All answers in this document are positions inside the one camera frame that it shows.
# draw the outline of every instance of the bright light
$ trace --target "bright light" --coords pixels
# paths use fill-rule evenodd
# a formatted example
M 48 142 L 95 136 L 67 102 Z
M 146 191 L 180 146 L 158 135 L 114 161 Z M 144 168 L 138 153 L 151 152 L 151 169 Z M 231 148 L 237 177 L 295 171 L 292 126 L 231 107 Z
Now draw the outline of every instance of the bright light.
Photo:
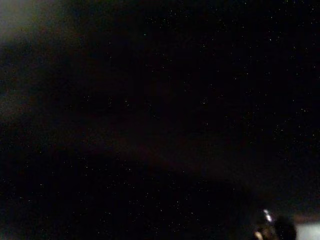
M 320 222 L 298 224 L 297 240 L 319 240 L 320 239 Z

